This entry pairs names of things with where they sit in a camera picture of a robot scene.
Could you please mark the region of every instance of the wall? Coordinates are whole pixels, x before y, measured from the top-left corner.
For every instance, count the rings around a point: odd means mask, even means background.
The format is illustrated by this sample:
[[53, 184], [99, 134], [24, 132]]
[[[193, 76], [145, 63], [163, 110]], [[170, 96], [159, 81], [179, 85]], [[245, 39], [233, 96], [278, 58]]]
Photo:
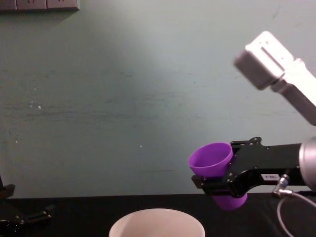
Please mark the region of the wall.
[[315, 129], [232, 66], [263, 30], [315, 73], [312, 0], [89, 0], [0, 17], [0, 172], [15, 197], [196, 193], [188, 156]]

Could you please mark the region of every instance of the plastic cup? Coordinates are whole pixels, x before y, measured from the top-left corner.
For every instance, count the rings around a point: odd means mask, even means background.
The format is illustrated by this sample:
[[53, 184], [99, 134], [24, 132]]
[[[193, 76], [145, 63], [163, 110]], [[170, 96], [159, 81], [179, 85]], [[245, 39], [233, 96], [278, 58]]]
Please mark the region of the plastic cup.
[[[233, 149], [228, 143], [212, 143], [201, 147], [189, 158], [189, 166], [196, 175], [204, 177], [223, 177], [233, 157]], [[231, 196], [212, 196], [215, 202], [226, 211], [241, 207], [247, 194], [240, 198]]]
[[115, 222], [109, 237], [205, 237], [205, 231], [202, 224], [187, 213], [146, 209]]

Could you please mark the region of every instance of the purple cup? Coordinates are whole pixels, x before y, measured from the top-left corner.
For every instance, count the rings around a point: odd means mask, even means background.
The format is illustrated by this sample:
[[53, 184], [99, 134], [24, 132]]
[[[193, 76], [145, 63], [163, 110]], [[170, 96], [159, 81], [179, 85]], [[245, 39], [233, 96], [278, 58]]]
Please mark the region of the purple cup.
[[[233, 157], [233, 149], [228, 143], [212, 143], [201, 147], [189, 158], [189, 166], [196, 175], [204, 177], [223, 177]], [[226, 211], [241, 207], [247, 200], [247, 194], [240, 198], [231, 196], [213, 196], [215, 202]]]

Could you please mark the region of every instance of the power socket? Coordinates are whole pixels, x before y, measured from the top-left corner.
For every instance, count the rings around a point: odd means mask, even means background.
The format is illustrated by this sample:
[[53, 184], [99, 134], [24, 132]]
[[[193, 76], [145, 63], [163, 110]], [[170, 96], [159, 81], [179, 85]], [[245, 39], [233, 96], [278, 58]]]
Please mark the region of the power socket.
[[79, 0], [47, 0], [47, 9], [79, 10]]
[[0, 12], [2, 11], [15, 11], [16, 1], [15, 0], [0, 0]]
[[46, 0], [16, 0], [18, 10], [46, 10]]

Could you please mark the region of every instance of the black stand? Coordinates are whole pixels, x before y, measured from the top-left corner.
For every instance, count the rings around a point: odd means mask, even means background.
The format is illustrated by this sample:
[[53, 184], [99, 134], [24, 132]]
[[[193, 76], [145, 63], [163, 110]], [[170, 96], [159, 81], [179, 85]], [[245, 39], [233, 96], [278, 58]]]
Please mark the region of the black stand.
[[49, 226], [55, 206], [50, 205], [38, 213], [25, 215], [4, 202], [5, 199], [13, 196], [14, 189], [14, 184], [3, 186], [0, 177], [0, 236], [18, 237]]

